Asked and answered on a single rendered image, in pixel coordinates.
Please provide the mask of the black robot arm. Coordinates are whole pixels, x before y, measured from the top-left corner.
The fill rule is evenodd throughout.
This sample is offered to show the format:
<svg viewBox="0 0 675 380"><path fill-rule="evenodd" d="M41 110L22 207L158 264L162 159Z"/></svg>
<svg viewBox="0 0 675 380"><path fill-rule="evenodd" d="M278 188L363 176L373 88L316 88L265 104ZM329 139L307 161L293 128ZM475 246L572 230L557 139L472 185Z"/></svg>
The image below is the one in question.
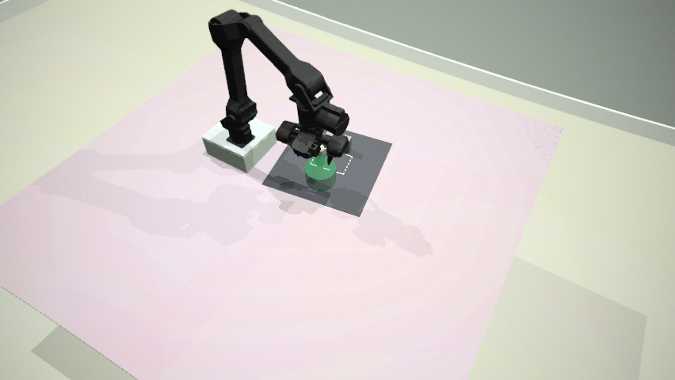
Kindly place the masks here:
<svg viewBox="0 0 675 380"><path fill-rule="evenodd" d="M289 100L297 105L299 122L314 125L336 135L342 135L349 125L349 115L343 108L330 104L334 98L322 73L310 63L296 58L264 25L261 18L229 9L208 22L212 42L222 52L223 66L229 91L226 117L220 120L229 131L227 142L243 148L256 136L250 125L257 113L256 102L247 95L246 78L241 53L245 38L282 73L293 92ZM320 97L315 94L322 91ZM295 154L303 158L317 157L322 145L320 134L300 132L292 143Z"/></svg>

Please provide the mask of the green glass bottle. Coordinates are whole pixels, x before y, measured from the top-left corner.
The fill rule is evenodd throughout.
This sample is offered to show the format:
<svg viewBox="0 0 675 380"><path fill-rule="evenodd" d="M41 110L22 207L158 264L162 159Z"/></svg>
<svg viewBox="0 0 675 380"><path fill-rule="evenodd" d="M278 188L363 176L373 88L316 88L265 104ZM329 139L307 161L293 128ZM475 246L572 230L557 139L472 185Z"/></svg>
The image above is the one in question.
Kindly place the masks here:
<svg viewBox="0 0 675 380"><path fill-rule="evenodd" d="M314 191L323 192L331 189L336 182L336 165L331 161L327 163L325 157L325 148L320 146L321 150L316 158L310 159L305 165L305 177L307 186Z"/></svg>

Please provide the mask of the dark grey mat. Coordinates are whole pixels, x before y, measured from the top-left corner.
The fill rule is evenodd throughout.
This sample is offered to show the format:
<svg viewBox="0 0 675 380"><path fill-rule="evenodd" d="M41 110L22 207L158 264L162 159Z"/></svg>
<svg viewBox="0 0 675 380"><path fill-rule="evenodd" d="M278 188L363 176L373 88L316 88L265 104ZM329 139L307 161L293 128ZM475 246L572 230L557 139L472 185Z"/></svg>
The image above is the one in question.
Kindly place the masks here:
<svg viewBox="0 0 675 380"><path fill-rule="evenodd" d="M351 151L332 159L336 182L331 189L318 192L307 186L305 165L314 157L298 157L289 145L262 184L360 217L393 143L347 130L342 135L352 137Z"/></svg>

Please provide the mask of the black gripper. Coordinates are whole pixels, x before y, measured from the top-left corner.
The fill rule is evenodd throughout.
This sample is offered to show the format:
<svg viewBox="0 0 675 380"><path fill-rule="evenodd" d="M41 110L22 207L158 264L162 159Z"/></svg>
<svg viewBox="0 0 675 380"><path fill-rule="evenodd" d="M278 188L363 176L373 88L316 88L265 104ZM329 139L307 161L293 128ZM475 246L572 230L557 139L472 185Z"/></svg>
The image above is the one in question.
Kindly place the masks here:
<svg viewBox="0 0 675 380"><path fill-rule="evenodd" d="M296 130L296 128L299 130ZM315 133L315 131L317 131L320 134L322 144L327 145L326 148L327 163L328 165L330 165L333 158L336 157L339 158L343 155L345 148L349 144L349 139L347 136L344 135L340 136L333 135L332 137L325 136L322 135L324 129L316 126L316 124L304 125L300 122L293 123L285 120L276 131L276 139L277 141L280 141L292 147L292 143L296 139L297 135L300 134L300 132L311 134Z"/></svg>

